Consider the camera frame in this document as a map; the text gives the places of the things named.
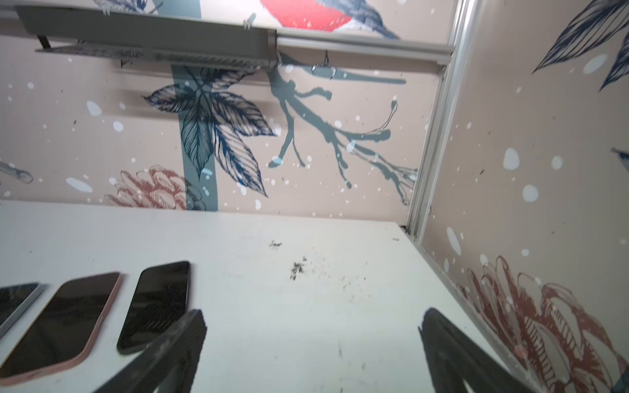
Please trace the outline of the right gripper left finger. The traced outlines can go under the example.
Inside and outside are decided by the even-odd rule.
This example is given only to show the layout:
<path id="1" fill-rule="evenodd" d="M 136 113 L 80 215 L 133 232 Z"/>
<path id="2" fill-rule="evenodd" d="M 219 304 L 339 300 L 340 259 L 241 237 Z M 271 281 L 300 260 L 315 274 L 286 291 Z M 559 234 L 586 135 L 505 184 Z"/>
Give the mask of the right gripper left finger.
<path id="1" fill-rule="evenodd" d="M 188 311 L 98 392 L 190 392 L 207 327 L 199 309 Z"/>

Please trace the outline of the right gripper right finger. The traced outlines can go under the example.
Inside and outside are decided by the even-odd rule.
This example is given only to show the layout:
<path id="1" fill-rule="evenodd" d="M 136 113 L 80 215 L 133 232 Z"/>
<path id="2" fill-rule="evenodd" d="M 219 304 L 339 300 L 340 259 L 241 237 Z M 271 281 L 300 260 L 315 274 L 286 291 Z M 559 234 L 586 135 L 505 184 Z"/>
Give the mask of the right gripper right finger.
<path id="1" fill-rule="evenodd" d="M 529 392 L 439 310 L 419 327 L 435 392 Z"/>

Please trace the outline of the black screen phone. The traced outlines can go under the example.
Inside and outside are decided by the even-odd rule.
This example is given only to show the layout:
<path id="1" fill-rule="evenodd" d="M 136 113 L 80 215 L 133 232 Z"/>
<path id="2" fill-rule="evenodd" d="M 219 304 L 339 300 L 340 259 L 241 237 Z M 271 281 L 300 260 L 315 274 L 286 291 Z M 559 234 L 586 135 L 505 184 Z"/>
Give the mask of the black screen phone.
<path id="1" fill-rule="evenodd" d="M 1 366 L 14 386 L 74 368 L 90 354 L 121 287 L 120 272 L 63 283 Z"/>

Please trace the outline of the purple phone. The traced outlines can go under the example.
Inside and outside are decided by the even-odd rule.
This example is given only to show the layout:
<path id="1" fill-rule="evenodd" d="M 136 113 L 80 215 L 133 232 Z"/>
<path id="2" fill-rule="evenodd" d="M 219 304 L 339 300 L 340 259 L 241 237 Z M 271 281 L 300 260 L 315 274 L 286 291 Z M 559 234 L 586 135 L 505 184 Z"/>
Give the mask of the purple phone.
<path id="1" fill-rule="evenodd" d="M 44 292 L 44 283 L 25 283 L 1 288 L 0 337 L 4 337 L 30 306 Z"/>

